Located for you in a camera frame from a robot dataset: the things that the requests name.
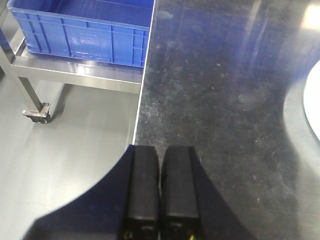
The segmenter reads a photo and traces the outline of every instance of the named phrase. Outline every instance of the cart leg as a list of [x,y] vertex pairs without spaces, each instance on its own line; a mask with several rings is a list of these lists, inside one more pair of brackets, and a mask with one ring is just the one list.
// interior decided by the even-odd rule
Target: cart leg
[[49,103],[41,103],[34,88],[26,77],[18,76],[11,68],[11,64],[15,59],[13,50],[0,29],[0,65],[4,73],[16,85],[22,95],[26,109],[22,114],[31,118],[35,123],[46,124],[50,120]]

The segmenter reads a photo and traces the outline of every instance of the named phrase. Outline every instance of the caster wheel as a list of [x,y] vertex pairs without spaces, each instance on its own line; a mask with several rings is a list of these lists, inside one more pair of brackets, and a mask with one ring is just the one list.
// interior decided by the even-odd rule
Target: caster wheel
[[41,123],[41,124],[48,124],[48,123],[50,123],[50,120],[51,120],[51,116],[50,116],[50,114],[48,113],[45,118],[42,118],[42,119],[39,120],[39,123]]
[[41,123],[41,124],[48,124],[51,121],[51,116],[49,113],[47,113],[46,117],[40,117],[40,116],[27,116],[32,120],[34,123]]

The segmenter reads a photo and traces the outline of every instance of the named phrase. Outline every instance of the metal bracket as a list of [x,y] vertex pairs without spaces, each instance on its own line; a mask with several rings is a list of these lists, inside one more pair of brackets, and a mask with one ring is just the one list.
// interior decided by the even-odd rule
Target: metal bracket
[[40,112],[34,112],[30,110],[23,110],[22,114],[26,117],[39,117],[39,118],[46,118],[47,115],[49,114],[49,108],[50,108],[50,103],[43,102],[42,103],[42,110]]

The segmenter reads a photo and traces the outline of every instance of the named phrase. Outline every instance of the blue plastic crate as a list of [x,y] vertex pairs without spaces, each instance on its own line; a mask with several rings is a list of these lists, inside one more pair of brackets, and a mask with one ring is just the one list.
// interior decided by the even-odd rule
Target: blue plastic crate
[[143,67],[154,0],[10,0],[30,52]]

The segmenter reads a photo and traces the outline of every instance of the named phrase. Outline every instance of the black countertop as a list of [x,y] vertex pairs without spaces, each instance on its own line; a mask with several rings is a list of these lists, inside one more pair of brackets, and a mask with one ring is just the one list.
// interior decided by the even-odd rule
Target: black countertop
[[161,159],[195,146],[259,240],[320,239],[320,147],[303,108],[317,21],[320,1],[156,0],[136,144]]

